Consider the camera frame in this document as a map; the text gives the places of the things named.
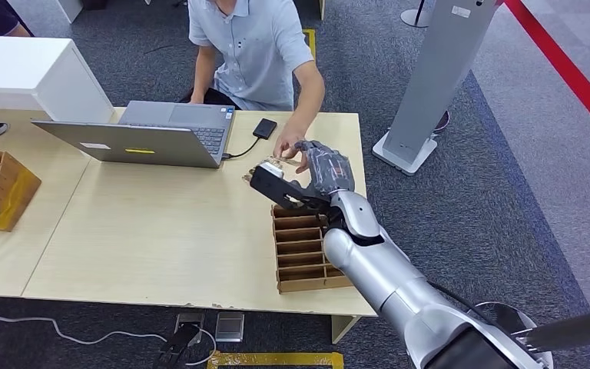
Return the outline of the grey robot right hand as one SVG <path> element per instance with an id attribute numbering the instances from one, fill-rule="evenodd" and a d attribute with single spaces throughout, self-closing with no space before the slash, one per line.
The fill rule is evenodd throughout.
<path id="1" fill-rule="evenodd" d="M 307 190 L 329 195 L 339 190 L 354 191 L 355 180 L 348 157 L 319 141 L 298 141 L 295 148 L 302 152 L 310 171 Z"/>

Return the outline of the person's left hand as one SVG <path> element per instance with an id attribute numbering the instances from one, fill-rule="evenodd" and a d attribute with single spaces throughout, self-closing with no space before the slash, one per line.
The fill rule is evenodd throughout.
<path id="1" fill-rule="evenodd" d="M 279 159 L 294 159 L 300 153 L 297 143 L 304 140 L 305 134 L 301 131 L 282 130 L 274 146 L 273 156 Z"/>

